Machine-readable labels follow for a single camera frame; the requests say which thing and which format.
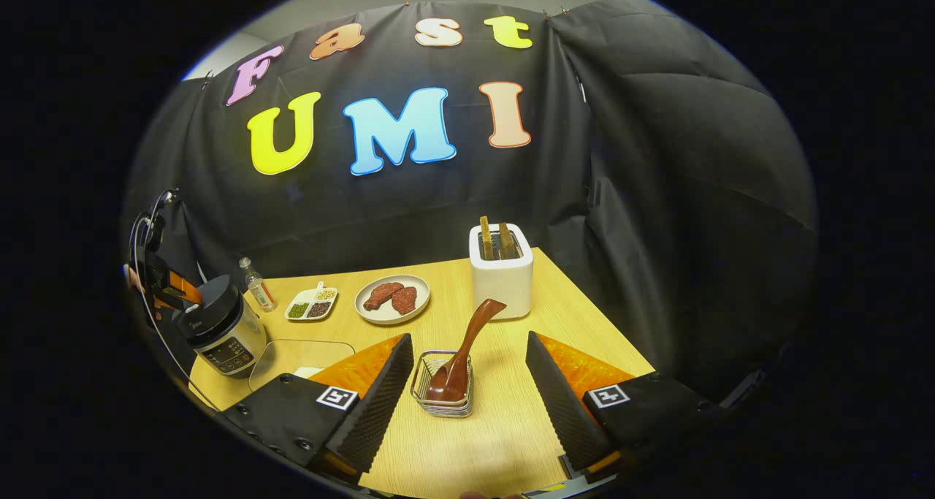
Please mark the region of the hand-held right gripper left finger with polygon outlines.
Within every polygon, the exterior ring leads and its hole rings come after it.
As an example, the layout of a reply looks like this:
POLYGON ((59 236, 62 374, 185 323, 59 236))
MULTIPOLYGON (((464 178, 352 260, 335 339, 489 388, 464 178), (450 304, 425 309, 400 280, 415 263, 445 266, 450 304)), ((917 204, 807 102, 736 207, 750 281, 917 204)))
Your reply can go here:
POLYGON ((371 470, 413 364, 403 333, 315 379, 280 373, 221 415, 281 458, 355 483, 371 470))

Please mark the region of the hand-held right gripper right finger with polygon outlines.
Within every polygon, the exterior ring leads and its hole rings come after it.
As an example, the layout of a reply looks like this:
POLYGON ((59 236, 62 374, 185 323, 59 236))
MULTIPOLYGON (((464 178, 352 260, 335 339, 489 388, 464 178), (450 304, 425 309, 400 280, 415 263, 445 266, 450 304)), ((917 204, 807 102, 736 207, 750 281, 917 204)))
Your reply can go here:
POLYGON ((525 364, 568 470, 627 479, 700 445, 722 409, 672 377, 634 376, 560 340, 529 332, 525 364))

